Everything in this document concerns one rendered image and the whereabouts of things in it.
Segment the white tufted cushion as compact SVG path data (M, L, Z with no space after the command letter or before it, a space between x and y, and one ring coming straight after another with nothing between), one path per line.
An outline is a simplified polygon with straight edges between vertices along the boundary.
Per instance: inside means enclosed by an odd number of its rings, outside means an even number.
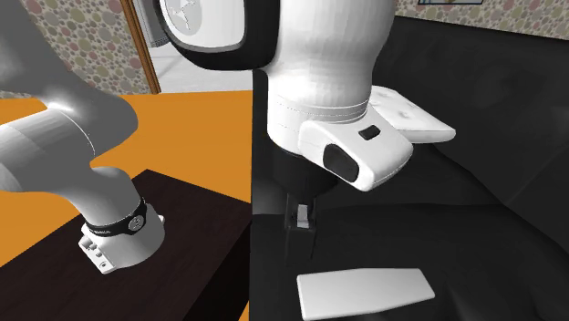
M391 88L372 86L369 104L411 143L439 143L456 136L454 128Z

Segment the white flat rectangular slab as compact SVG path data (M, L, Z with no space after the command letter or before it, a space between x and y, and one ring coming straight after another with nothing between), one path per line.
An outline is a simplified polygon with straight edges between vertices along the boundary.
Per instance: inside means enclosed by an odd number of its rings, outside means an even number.
M375 314L435 297L418 268L355 268L300 274L296 284L304 321Z

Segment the dark wooden robot stand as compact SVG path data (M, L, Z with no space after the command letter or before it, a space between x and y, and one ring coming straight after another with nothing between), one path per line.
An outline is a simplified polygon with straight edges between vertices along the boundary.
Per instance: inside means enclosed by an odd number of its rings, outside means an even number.
M0 321L238 321L249 295L248 202L145 170L165 217L148 260L110 274L80 251L76 217L0 267Z

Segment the black sofa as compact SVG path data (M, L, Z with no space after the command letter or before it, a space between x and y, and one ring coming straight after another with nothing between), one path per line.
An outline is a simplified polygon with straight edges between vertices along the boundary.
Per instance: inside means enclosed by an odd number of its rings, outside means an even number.
M373 81L455 138L299 202L254 73L250 321L303 321L296 277L351 268L418 268L435 297L326 321L569 321L569 40L398 17Z

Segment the brown wooden door frame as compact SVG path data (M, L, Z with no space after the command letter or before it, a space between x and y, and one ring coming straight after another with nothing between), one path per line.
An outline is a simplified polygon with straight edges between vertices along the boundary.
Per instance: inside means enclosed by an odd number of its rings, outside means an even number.
M149 84L150 93L154 95L160 94L160 83L150 58L134 2L133 0L120 0L120 3L129 26L132 41L139 54L140 63Z

